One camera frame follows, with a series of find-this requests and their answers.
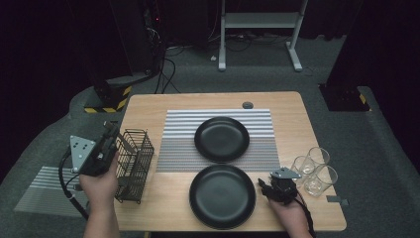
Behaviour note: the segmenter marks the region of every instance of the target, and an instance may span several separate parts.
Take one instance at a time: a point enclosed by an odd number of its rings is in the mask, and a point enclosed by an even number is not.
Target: white striped mat
[[[280,167],[269,109],[168,110],[157,172],[199,172],[212,165],[196,150],[194,135],[204,121],[217,116],[238,120],[250,134],[248,149],[230,165],[245,172],[271,172]]]
[[[74,176],[70,169],[64,169],[62,173],[64,182]],[[75,194],[77,201],[82,206],[85,206],[87,197],[84,192],[72,189],[73,185],[77,183],[79,183],[78,178],[75,178],[68,185],[68,190]],[[58,168],[54,167],[41,168],[14,210],[51,215],[81,216],[65,197],[59,184]]]

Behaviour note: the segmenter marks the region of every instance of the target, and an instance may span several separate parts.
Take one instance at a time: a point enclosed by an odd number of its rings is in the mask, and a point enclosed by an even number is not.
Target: black round plate
[[[209,227],[226,230],[244,223],[256,206],[256,190],[242,170],[215,165],[192,181],[189,204],[195,216]]]
[[[233,118],[213,117],[197,128],[194,143],[203,157],[215,163],[227,163],[247,150],[250,134]]]

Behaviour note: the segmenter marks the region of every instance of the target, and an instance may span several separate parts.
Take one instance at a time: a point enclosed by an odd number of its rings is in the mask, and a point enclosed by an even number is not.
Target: gray floor
[[[360,87],[370,112],[330,112],[318,89],[318,83],[326,82],[343,40],[300,39],[296,50],[304,67],[302,72],[293,70],[283,43],[258,42],[272,39],[255,41],[241,52],[227,51],[224,72],[217,70],[217,61],[210,60],[218,56],[216,49],[174,49],[167,52],[167,58],[176,64],[172,83],[182,93],[298,91],[302,95],[318,143],[330,152],[331,164],[339,173],[337,194],[350,202],[343,206],[347,229],[318,232],[318,237],[418,237],[420,178],[394,138],[374,95],[369,88]],[[235,50],[246,46],[228,43]],[[172,69],[166,62],[165,74],[170,76]],[[154,78],[135,85],[130,95],[154,93],[156,86]],[[86,88],[74,96],[68,114],[34,139],[4,179],[0,187],[1,237],[82,235],[85,221],[81,217],[14,208],[42,167],[57,167],[70,135],[94,139],[103,121],[122,121],[124,111],[84,113],[83,105],[91,91]],[[165,93],[177,92],[169,85]],[[123,237],[143,237],[143,232],[123,232]]]

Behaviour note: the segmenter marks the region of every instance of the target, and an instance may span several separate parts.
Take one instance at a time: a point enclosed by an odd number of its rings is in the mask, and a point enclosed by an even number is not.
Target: metal cutlery basket
[[[140,204],[155,148],[144,130],[126,130],[123,138],[117,139],[120,158],[115,198],[120,202],[131,200]]]

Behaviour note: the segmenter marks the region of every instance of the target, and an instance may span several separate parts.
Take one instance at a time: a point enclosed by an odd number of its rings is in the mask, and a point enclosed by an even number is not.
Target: human hand
[[[80,175],[80,185],[89,199],[92,211],[114,208],[114,196],[118,187],[116,171],[119,156],[117,151],[109,171],[103,175],[98,177]]]
[[[268,203],[290,237],[312,237],[308,231],[305,212],[299,203],[292,200],[287,205],[284,205],[270,198],[268,199]]]

